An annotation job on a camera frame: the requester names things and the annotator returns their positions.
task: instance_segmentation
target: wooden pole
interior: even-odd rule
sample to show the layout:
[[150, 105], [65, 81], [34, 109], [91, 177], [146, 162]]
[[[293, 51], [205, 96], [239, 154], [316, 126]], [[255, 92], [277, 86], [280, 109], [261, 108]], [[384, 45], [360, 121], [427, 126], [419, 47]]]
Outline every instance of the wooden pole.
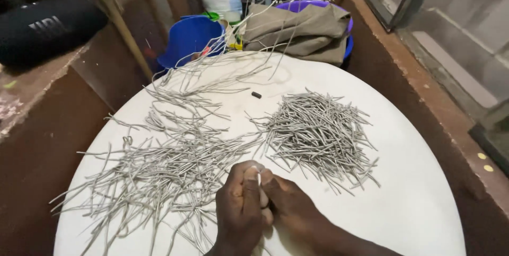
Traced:
[[164, 45], [168, 44], [168, 32], [166, 31], [166, 27], [164, 25], [163, 19], [159, 11], [157, 10], [157, 4], [155, 0], [145, 0], [149, 5], [150, 12], [152, 13], [152, 17], [156, 20], [156, 23], [159, 27], [159, 32], [161, 34]]
[[139, 66], [142, 68], [143, 73], [148, 78], [148, 80], [151, 81], [153, 73], [149, 68], [149, 64], [147, 64], [147, 61], [145, 60], [142, 51], [139, 49], [138, 45], [136, 44], [136, 41], [132, 37], [131, 31], [129, 31], [129, 28], [127, 27], [124, 19], [122, 18], [122, 15], [118, 10], [115, 1], [102, 0], [102, 2], [108, 9], [109, 18], [111, 19], [113, 24], [117, 27], [127, 47], [131, 51], [132, 55], [134, 55], [134, 58], [138, 62]]

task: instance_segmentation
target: khaki cloth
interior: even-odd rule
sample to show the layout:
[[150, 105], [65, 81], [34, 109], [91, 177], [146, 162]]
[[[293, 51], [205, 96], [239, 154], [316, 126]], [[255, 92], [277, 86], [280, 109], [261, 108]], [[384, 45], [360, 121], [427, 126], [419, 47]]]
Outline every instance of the khaki cloth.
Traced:
[[276, 44], [274, 50], [295, 58], [341, 64], [346, 50], [350, 13], [337, 6], [308, 5], [301, 12], [253, 4], [242, 37], [243, 50], [258, 51]]

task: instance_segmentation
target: white table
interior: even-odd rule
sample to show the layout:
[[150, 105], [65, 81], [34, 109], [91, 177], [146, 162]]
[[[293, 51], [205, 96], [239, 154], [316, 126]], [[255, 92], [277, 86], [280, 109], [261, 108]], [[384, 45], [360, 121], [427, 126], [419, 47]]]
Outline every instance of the white table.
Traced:
[[[230, 76], [233, 72], [247, 72], [263, 63], [267, 56], [258, 53], [236, 62], [224, 62], [224, 66], [210, 67], [203, 73], [199, 84]], [[279, 59], [280, 55], [274, 53], [268, 64], [275, 66]], [[251, 77], [250, 83], [245, 84], [251, 87], [250, 90], [236, 94], [207, 95], [214, 102], [221, 102], [223, 106], [220, 112], [229, 114], [232, 119], [229, 122], [214, 117], [207, 124], [230, 127], [226, 136], [239, 136], [256, 130], [244, 111], [253, 117], [264, 116], [264, 112], [274, 112], [284, 94], [304, 92], [304, 87], [307, 87], [322, 94], [345, 96], [340, 102], [352, 102], [352, 105], [371, 115], [368, 121], [373, 126], [365, 126], [365, 131], [378, 151], [371, 149], [366, 150], [366, 153], [370, 159], [380, 157], [373, 175], [382, 185], [381, 188], [367, 181], [365, 191], [360, 188], [353, 190], [356, 196], [347, 193], [336, 196], [327, 183], [312, 178], [307, 180], [300, 170], [289, 174], [268, 159], [258, 161], [275, 174], [295, 181], [327, 218], [359, 237], [405, 255], [465, 255], [460, 218], [445, 176], [426, 142], [396, 107], [366, 83], [329, 64], [284, 56], [275, 76], [268, 81], [273, 70], [274, 67]], [[252, 91], [263, 97], [252, 97]], [[126, 123], [143, 123], [153, 100], [142, 90], [115, 117]], [[112, 150], [120, 149], [126, 132], [126, 127], [109, 121], [92, 142], [88, 152], [107, 151], [109, 142]], [[151, 135], [154, 133], [131, 130], [134, 143], [141, 143]], [[85, 156], [70, 188], [83, 183], [86, 176], [99, 172], [103, 164], [103, 161], [93, 156]], [[84, 191], [66, 207], [79, 205], [89, 196], [90, 192]], [[90, 238], [90, 228], [86, 227], [92, 223], [92, 219], [82, 217], [83, 213], [71, 211], [60, 216], [55, 256], [80, 255], [85, 248]], [[172, 219], [172, 215], [168, 215], [168, 218], [170, 223], [179, 222], [178, 219]], [[109, 255], [147, 255], [151, 232], [152, 228], [148, 225], [125, 239], [115, 240]], [[165, 255], [172, 232], [166, 226], [160, 227], [153, 255]], [[207, 232], [215, 239], [216, 227], [207, 227]], [[265, 243], [273, 255], [290, 254], [281, 244], [276, 231]], [[100, 237], [86, 255], [101, 255], [103, 249], [104, 237]], [[171, 255], [197, 253], [193, 246], [177, 235]]]

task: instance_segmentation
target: black speaker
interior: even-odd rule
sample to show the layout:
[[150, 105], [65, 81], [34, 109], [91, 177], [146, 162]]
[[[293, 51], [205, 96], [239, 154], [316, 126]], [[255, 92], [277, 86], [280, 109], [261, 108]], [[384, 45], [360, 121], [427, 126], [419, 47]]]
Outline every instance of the black speaker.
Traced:
[[86, 43], [108, 23], [93, 0], [42, 0], [0, 16], [0, 63], [30, 67]]

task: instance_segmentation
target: purple bucket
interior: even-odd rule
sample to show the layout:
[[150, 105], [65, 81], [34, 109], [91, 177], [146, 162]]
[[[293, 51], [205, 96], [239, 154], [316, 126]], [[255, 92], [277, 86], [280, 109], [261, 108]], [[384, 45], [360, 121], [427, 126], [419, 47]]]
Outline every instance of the purple bucket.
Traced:
[[[298, 1], [289, 1], [289, 2], [280, 3], [280, 4], [276, 5], [276, 8], [280, 8], [282, 10], [288, 10], [290, 12], [300, 12], [308, 5], [326, 7], [328, 4], [329, 4], [329, 2], [322, 1], [322, 0], [298, 0]], [[352, 27], [353, 27], [353, 19], [350, 18], [350, 22], [348, 23], [348, 29], [347, 29], [348, 33], [350, 33], [352, 31]]]

